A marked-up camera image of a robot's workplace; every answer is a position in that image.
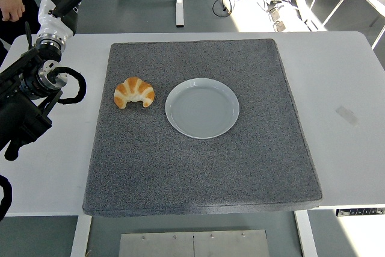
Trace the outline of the person's hand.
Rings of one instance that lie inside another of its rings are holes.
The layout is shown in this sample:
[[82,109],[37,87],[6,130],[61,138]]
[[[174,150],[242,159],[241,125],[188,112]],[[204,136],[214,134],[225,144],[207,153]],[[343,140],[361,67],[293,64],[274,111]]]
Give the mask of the person's hand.
[[25,12],[22,0],[1,0],[2,21],[16,22]]

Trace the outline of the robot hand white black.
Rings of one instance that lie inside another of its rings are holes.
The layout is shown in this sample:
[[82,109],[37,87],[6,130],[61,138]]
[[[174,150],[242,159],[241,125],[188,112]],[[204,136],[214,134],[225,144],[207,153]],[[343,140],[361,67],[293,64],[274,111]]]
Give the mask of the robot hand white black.
[[41,0],[38,22],[39,37],[54,36],[65,42],[77,30],[78,10],[83,0]]

